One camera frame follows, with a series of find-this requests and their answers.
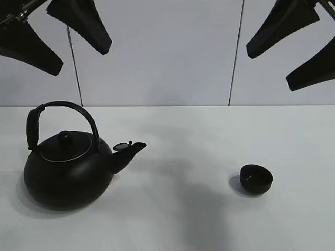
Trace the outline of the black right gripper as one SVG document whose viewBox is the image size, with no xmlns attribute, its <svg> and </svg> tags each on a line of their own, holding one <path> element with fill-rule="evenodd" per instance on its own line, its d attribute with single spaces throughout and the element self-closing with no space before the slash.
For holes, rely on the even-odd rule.
<svg viewBox="0 0 335 251">
<path fill-rule="evenodd" d="M 246 45 L 250 58 L 256 58 L 292 33 L 320 20 L 315 11 L 319 3 L 335 18 L 335 0 L 276 1 L 266 20 Z M 287 77 L 291 91 L 334 79 L 334 38 L 310 60 Z"/>
</svg>

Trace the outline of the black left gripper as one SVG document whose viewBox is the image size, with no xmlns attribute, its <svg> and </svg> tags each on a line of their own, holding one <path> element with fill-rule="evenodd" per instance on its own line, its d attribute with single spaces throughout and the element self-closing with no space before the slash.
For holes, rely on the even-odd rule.
<svg viewBox="0 0 335 251">
<path fill-rule="evenodd" d="M 47 0 L 1 0 L 1 56 L 32 65 L 53 76 L 63 61 L 36 34 L 27 17 Z M 97 52 L 109 52 L 112 40 L 94 1 L 51 1 L 47 14 L 81 35 Z"/>
</svg>

